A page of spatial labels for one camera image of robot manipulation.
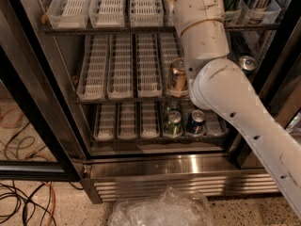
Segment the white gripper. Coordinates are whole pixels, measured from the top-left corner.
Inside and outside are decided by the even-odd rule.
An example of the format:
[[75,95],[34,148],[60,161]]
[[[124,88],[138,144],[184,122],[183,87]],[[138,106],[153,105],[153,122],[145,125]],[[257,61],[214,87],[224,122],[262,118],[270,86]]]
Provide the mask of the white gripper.
[[179,36],[195,24],[204,22],[224,23],[224,2],[223,0],[177,0],[172,18]]

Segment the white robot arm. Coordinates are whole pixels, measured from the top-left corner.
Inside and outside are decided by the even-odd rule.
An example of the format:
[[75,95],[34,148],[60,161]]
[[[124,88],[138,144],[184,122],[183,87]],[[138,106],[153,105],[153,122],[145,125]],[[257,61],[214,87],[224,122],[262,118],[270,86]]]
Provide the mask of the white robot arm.
[[301,145],[269,114],[244,72],[231,60],[223,0],[176,0],[189,97],[211,109],[245,139],[301,217]]

